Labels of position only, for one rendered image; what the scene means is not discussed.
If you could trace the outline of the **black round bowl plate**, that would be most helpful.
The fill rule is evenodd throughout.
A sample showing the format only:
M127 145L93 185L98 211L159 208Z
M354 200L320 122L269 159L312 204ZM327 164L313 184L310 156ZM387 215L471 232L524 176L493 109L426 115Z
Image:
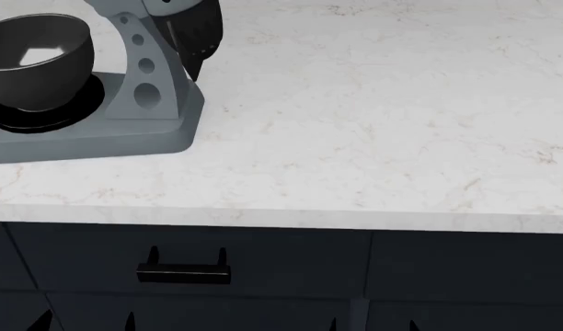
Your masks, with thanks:
M101 80L92 74L74 98L58 108L28 112L0 104L0 129L24 134L57 131L87 118L100 107L104 97Z

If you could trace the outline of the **dark plain drawer front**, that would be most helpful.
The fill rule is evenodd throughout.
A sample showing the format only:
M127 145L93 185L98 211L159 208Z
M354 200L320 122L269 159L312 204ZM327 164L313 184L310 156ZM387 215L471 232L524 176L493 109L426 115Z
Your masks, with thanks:
M563 234L378 231L372 300L563 305Z

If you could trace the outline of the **black mixing bowl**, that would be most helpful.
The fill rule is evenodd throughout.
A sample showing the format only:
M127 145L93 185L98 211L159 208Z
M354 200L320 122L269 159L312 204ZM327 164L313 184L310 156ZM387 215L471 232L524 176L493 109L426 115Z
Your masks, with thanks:
M92 74L94 47L81 18L55 13L0 21L0 104L40 112L70 101Z

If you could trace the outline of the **grey stand mixer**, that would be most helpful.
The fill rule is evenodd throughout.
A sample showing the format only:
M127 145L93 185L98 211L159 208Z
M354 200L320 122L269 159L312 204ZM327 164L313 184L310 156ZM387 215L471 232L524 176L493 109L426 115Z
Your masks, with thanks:
M172 154L193 143L204 97L144 4L92 6L121 35L125 73L93 69L104 86L104 101L71 126L37 134L0 129L0 164Z

